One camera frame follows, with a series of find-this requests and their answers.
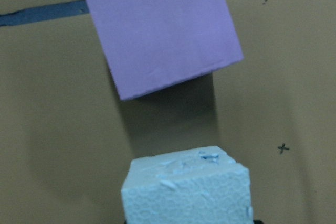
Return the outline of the purple foam block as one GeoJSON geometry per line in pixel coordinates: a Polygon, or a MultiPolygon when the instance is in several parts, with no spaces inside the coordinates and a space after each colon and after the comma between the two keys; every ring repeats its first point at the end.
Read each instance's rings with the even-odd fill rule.
{"type": "Polygon", "coordinates": [[[86,0],[121,100],[243,59],[226,0],[86,0]]]}

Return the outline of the light blue foam block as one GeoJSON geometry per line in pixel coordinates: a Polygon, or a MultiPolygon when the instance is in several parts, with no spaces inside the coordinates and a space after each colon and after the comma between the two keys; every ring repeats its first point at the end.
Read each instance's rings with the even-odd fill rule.
{"type": "Polygon", "coordinates": [[[127,223],[252,223],[248,168],[218,146],[136,158],[121,188],[127,223]]]}

